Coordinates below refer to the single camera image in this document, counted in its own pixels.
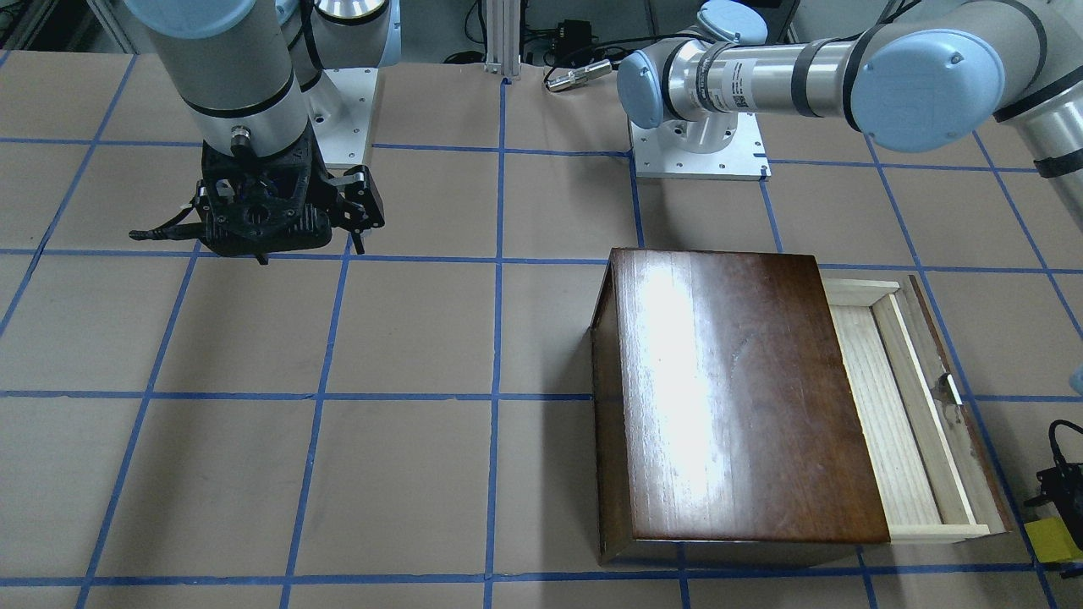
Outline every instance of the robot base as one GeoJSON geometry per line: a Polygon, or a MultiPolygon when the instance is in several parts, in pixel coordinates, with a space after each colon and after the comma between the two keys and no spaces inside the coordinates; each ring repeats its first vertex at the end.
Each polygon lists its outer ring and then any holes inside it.
{"type": "Polygon", "coordinates": [[[324,163],[343,169],[368,163],[377,68],[329,69],[305,93],[324,163]]]}
{"type": "Polygon", "coordinates": [[[640,129],[629,122],[638,178],[686,178],[699,180],[759,180],[771,176],[759,124],[751,113],[734,117],[738,127],[720,137],[729,143],[717,152],[690,152],[675,145],[663,129],[694,129],[696,124],[665,122],[655,129],[640,129]]]}

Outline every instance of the black device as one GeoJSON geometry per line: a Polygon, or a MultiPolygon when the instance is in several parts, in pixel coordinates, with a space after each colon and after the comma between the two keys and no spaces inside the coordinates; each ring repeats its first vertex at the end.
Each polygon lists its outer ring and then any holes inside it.
{"type": "Polygon", "coordinates": [[[1065,521],[1068,533],[1078,547],[1083,547],[1083,463],[1068,463],[1057,444],[1057,428],[1068,427],[1083,433],[1083,427],[1070,420],[1057,419],[1049,424],[1049,448],[1054,467],[1038,472],[1041,494],[1027,500],[1023,505],[1035,507],[1053,502],[1065,521]]]}
{"type": "Polygon", "coordinates": [[[253,256],[266,264],[271,252],[327,245],[332,228],[349,231],[354,250],[364,254],[362,233],[383,225],[383,204],[368,168],[357,165],[334,178],[311,122],[297,142],[269,158],[257,158],[244,133],[231,144],[233,156],[205,142],[203,179],[190,206],[157,229],[128,236],[198,238],[219,256],[253,256]],[[200,221],[181,224],[193,209],[200,221]]]}
{"type": "Polygon", "coordinates": [[[557,61],[567,57],[563,64],[557,67],[583,67],[592,61],[591,53],[576,53],[576,51],[590,47],[593,41],[590,22],[580,20],[564,20],[557,24],[557,38],[552,43],[552,54],[557,61]]]}

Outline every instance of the black cable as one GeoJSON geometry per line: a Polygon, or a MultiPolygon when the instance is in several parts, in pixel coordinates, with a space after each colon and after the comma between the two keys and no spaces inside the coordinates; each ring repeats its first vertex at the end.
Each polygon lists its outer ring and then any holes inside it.
{"type": "Polygon", "coordinates": [[[628,43],[628,42],[654,42],[654,41],[657,41],[657,40],[667,40],[667,39],[670,39],[670,38],[693,38],[695,40],[700,40],[701,42],[706,42],[707,44],[714,44],[715,43],[714,40],[712,40],[709,38],[706,38],[704,36],[700,36],[699,34],[663,34],[661,36],[640,36],[639,38],[622,38],[622,39],[618,39],[618,40],[606,40],[605,42],[597,42],[597,43],[593,43],[593,44],[589,44],[587,47],[583,47],[580,49],[576,49],[576,50],[572,51],[571,53],[567,53],[563,57],[559,57],[557,61],[553,62],[553,65],[552,65],[552,67],[549,68],[549,72],[547,72],[546,75],[542,78],[542,83],[545,85],[545,81],[549,80],[549,77],[552,76],[552,73],[557,72],[557,67],[558,66],[560,66],[561,64],[567,62],[572,57],[574,57],[574,56],[576,56],[579,53],[583,53],[585,51],[593,51],[593,50],[597,50],[599,48],[609,48],[609,47],[612,47],[614,44],[625,44],[625,43],[628,43]]]}
{"type": "Polygon", "coordinates": [[[481,24],[481,43],[488,51],[488,27],[485,25],[485,2],[478,0],[478,23],[481,24]]]}
{"type": "Polygon", "coordinates": [[[485,43],[483,41],[485,39],[484,22],[482,22],[482,29],[481,29],[482,40],[478,40],[473,36],[470,36],[470,15],[473,14],[474,8],[478,9],[478,16],[481,17],[481,0],[474,0],[473,4],[470,4],[470,8],[467,9],[467,16],[462,18],[462,34],[465,34],[467,39],[470,40],[471,42],[475,44],[484,44],[485,43]]]}
{"type": "Polygon", "coordinates": [[[1058,418],[1049,424],[1049,449],[1053,450],[1053,462],[1057,465],[1057,469],[1068,467],[1068,461],[1065,459],[1065,455],[1060,452],[1060,445],[1057,444],[1057,427],[1060,426],[1068,427],[1079,433],[1083,433],[1083,427],[1080,427],[1070,420],[1058,418]]]}
{"type": "MultiPolygon", "coordinates": [[[[904,14],[904,13],[905,13],[906,11],[909,11],[909,10],[913,9],[914,7],[916,7],[916,5],[921,4],[921,3],[922,3],[922,0],[914,0],[914,1],[913,1],[913,2],[911,2],[910,4],[903,4],[903,5],[899,7],[899,10],[898,10],[898,11],[896,11],[896,12],[891,13],[890,15],[888,15],[888,16],[886,16],[886,17],[884,17],[884,18],[882,18],[882,20],[879,20],[878,22],[876,22],[875,24],[873,24],[873,26],[877,26],[877,25],[887,25],[887,24],[889,24],[889,23],[895,23],[895,20],[899,18],[899,17],[900,17],[900,16],[902,16],[902,15],[903,15],[903,14],[904,14]]],[[[862,34],[864,34],[864,31],[860,31],[860,33],[858,33],[858,34],[854,34],[854,35],[852,35],[852,36],[847,36],[846,38],[839,38],[839,39],[837,40],[837,42],[853,42],[853,41],[854,41],[854,40],[857,40],[858,38],[861,38],[861,35],[862,35],[862,34]]]]}

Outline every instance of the wooden drawer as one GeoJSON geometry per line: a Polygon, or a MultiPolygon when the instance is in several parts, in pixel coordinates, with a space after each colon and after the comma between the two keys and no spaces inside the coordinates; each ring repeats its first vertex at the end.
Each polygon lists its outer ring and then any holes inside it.
{"type": "Polygon", "coordinates": [[[591,324],[601,558],[813,565],[1004,531],[912,285],[615,249],[591,324]]]}

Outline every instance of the blue tape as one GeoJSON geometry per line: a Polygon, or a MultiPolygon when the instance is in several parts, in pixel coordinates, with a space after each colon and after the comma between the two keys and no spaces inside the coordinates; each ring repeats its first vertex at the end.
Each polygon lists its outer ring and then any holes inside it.
{"type": "Polygon", "coordinates": [[[677,583],[680,586],[681,609],[692,609],[692,594],[688,587],[688,554],[684,552],[684,542],[677,544],[677,583]]]}
{"type": "MultiPolygon", "coordinates": [[[[689,580],[749,580],[791,578],[859,576],[861,568],[812,567],[809,569],[697,569],[689,563],[689,580]]],[[[1030,563],[962,563],[962,565],[909,565],[866,567],[871,575],[929,575],[944,573],[1010,573],[1029,572],[1030,563]]],[[[374,574],[312,574],[295,575],[140,575],[96,576],[91,587],[138,586],[265,586],[265,585],[379,585],[379,584],[436,584],[436,583],[498,583],[519,582],[589,582],[589,581],[655,581],[681,578],[677,569],[648,571],[545,571],[517,574],[496,573],[486,579],[484,573],[374,573],[374,574]]],[[[0,587],[74,587],[82,578],[0,578],[0,587]]]]}
{"type": "Polygon", "coordinates": [[[774,217],[774,206],[771,205],[771,195],[767,192],[767,179],[759,179],[759,194],[764,197],[764,207],[767,209],[767,221],[771,223],[771,235],[774,237],[774,250],[779,254],[786,249],[782,246],[782,234],[779,232],[779,221],[774,217]]]}
{"type": "Polygon", "coordinates": [[[631,179],[631,216],[636,221],[636,244],[645,247],[643,237],[643,215],[639,207],[639,183],[636,181],[636,157],[628,151],[628,174],[631,179]]]}
{"type": "Polygon", "coordinates": [[[203,142],[158,142],[140,140],[103,140],[99,142],[103,146],[161,146],[175,148],[201,148],[203,142]]]}
{"type": "Polygon", "coordinates": [[[507,154],[527,154],[542,156],[610,156],[628,158],[627,152],[617,151],[546,151],[536,148],[504,148],[507,154]]]}
{"type": "MultiPolygon", "coordinates": [[[[192,248],[192,252],[196,254],[199,251],[199,242],[196,242],[195,246],[192,248]]],[[[154,365],[151,367],[151,376],[146,381],[146,389],[143,391],[143,400],[140,402],[139,412],[135,415],[135,420],[132,423],[132,430],[128,437],[128,445],[125,449],[125,456],[120,461],[120,468],[117,471],[117,480],[113,485],[113,493],[109,495],[109,503],[105,508],[105,516],[102,518],[102,527],[97,533],[97,541],[94,543],[94,550],[90,555],[90,563],[87,566],[87,574],[83,578],[82,585],[79,587],[79,596],[76,600],[76,609],[84,609],[87,606],[87,597],[90,594],[90,585],[97,572],[97,565],[102,559],[102,553],[105,550],[105,541],[109,536],[109,528],[113,526],[113,518],[116,516],[117,505],[120,503],[120,493],[123,491],[125,481],[128,478],[128,469],[131,467],[132,456],[135,453],[135,445],[139,442],[140,431],[143,429],[143,420],[146,418],[147,406],[151,404],[151,393],[154,391],[154,385],[158,381],[158,374],[161,372],[161,364],[166,359],[166,350],[169,348],[169,340],[173,336],[173,329],[177,327],[177,319],[181,313],[181,304],[184,302],[184,295],[188,290],[188,285],[192,283],[192,273],[195,271],[196,261],[198,257],[192,256],[188,259],[188,265],[184,270],[184,278],[181,280],[181,286],[177,291],[177,298],[173,300],[173,308],[169,313],[169,321],[166,323],[166,332],[162,334],[161,342],[158,345],[158,352],[154,358],[154,365]]]]}
{"type": "Polygon", "coordinates": [[[0,138],[0,144],[74,144],[89,146],[93,140],[61,140],[53,138],[0,138]]]}
{"type": "MultiPolygon", "coordinates": [[[[350,247],[348,241],[345,248],[340,256],[342,263],[339,268],[339,281],[335,288],[335,304],[331,307],[330,327],[327,329],[327,347],[324,350],[324,365],[319,370],[318,393],[315,407],[312,412],[312,435],[309,440],[308,457],[304,459],[304,474],[301,478],[301,492],[297,500],[297,516],[293,519],[293,533],[289,542],[289,555],[286,558],[286,578],[292,578],[297,571],[297,555],[301,549],[301,533],[304,528],[304,515],[309,508],[309,491],[312,488],[312,471],[316,464],[316,449],[319,444],[319,427],[324,416],[324,394],[327,392],[327,379],[331,372],[331,360],[335,357],[335,339],[338,336],[338,322],[342,313],[342,299],[345,295],[347,277],[350,272],[350,247]]],[[[287,581],[282,586],[282,596],[278,606],[280,609],[289,607],[290,583],[287,581]]]]}
{"type": "Polygon", "coordinates": [[[507,156],[507,114],[508,114],[508,86],[511,81],[507,78],[500,80],[500,131],[499,144],[500,156],[497,170],[497,192],[496,192],[496,270],[493,303],[493,399],[490,402],[490,429],[488,429],[488,478],[485,489],[485,580],[482,595],[482,607],[492,609],[493,607],[493,565],[496,554],[496,480],[497,480],[497,453],[499,449],[500,431],[500,400],[496,396],[500,392],[500,344],[503,341],[504,324],[504,190],[505,190],[505,167],[507,156]]]}
{"type": "Polygon", "coordinates": [[[869,566],[865,565],[865,550],[860,545],[856,546],[854,549],[858,555],[858,566],[861,568],[861,581],[865,584],[865,595],[869,597],[869,609],[879,609],[879,604],[876,602],[876,589],[873,587],[873,579],[869,573],[869,566]]]}

